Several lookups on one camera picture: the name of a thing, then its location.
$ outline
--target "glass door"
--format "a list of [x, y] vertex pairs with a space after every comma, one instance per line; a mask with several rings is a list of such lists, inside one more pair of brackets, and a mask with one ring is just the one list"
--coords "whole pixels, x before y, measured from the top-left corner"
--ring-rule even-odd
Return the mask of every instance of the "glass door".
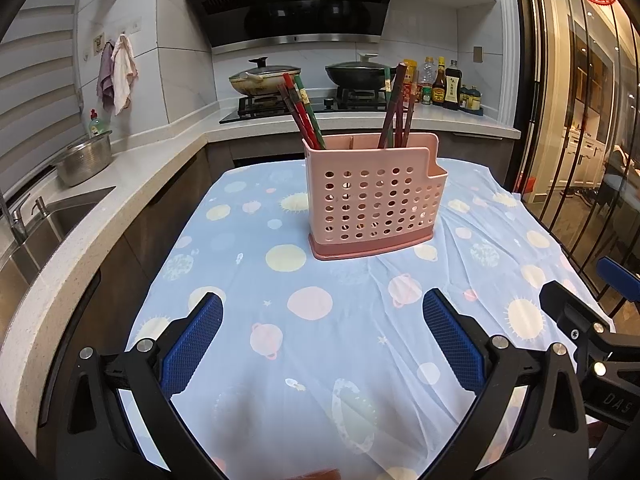
[[640, 272], [640, 38], [617, 0], [536, 3], [543, 92], [522, 200], [605, 311], [622, 308], [640, 333], [638, 313], [595, 272], [603, 256]]

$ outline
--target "soy sauce bottle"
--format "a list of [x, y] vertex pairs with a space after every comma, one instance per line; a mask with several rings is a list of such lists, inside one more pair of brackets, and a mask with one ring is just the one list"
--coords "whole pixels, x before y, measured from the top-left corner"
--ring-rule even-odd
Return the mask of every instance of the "soy sauce bottle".
[[438, 74], [433, 82], [431, 88], [431, 103], [436, 106], [442, 106], [444, 104], [444, 97], [447, 88], [444, 70], [444, 58], [440, 56], [438, 58]]
[[445, 71], [446, 85], [444, 102], [442, 106], [450, 110], [460, 108], [460, 85], [462, 84], [462, 72], [458, 70], [458, 62], [451, 60], [451, 66]]

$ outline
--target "green chopstick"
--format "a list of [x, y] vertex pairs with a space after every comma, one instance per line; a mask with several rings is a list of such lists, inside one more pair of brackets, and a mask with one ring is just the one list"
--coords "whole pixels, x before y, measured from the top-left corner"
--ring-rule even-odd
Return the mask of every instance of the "green chopstick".
[[302, 79], [300, 79], [299, 75], [293, 77], [296, 82], [296, 86], [298, 87], [298, 91], [300, 92], [300, 98], [302, 99], [302, 104], [305, 105], [306, 113], [309, 115], [309, 120], [311, 121], [311, 125], [314, 128], [314, 133], [316, 134], [316, 139], [318, 139], [318, 143], [323, 150], [326, 150], [326, 146], [324, 145], [324, 139], [322, 138], [322, 132], [320, 131], [320, 126], [318, 125], [318, 121], [316, 120], [316, 115], [314, 114], [314, 110], [311, 107], [311, 101], [309, 101], [309, 96], [306, 94], [305, 86], [302, 84]]
[[[389, 99], [391, 99], [391, 69], [388, 66], [385, 66], [385, 99], [386, 105], [389, 104]], [[393, 121], [391, 121], [392, 125], [389, 127], [389, 130], [386, 132], [386, 145], [390, 148], [394, 146], [394, 128]]]

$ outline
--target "kitchen sink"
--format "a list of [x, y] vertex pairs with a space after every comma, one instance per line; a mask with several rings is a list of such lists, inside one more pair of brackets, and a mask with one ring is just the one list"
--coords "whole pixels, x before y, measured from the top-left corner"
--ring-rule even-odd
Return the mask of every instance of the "kitchen sink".
[[28, 237], [0, 256], [0, 342], [31, 283], [66, 236], [113, 189], [99, 189], [47, 204], [49, 214], [27, 224]]

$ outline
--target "white countertop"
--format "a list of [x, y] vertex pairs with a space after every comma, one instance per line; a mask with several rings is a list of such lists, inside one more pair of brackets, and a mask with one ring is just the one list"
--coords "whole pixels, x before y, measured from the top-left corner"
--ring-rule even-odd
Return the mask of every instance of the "white countertop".
[[[265, 134], [282, 134], [298, 130], [291, 116], [220, 124], [220, 119], [223, 119], [237, 108], [237, 103], [234, 103], [233, 107], [221, 108], [194, 125], [191, 130], [206, 134], [209, 142]], [[384, 117], [384, 112], [344, 111], [316, 114], [321, 130], [349, 130], [350, 128], [355, 130], [376, 130], [382, 127]], [[500, 124], [490, 117], [475, 116], [433, 105], [417, 104], [411, 126], [412, 131], [420, 132], [443, 131], [503, 139], [520, 138], [518, 130]]]
[[[290, 116], [220, 124], [232, 110], [209, 105], [190, 120], [132, 136], [127, 144], [135, 148], [117, 153], [109, 167], [79, 186], [64, 189], [51, 175], [33, 190], [32, 199], [41, 194], [48, 203], [114, 187], [53, 254], [22, 300], [0, 349], [0, 402], [32, 451], [40, 398], [66, 324], [92, 276], [149, 200], [207, 142], [297, 131]], [[332, 112], [318, 114], [318, 121], [324, 130], [375, 130], [383, 117], [382, 112]], [[433, 106], [416, 108], [412, 130], [520, 138], [519, 131], [491, 118]]]

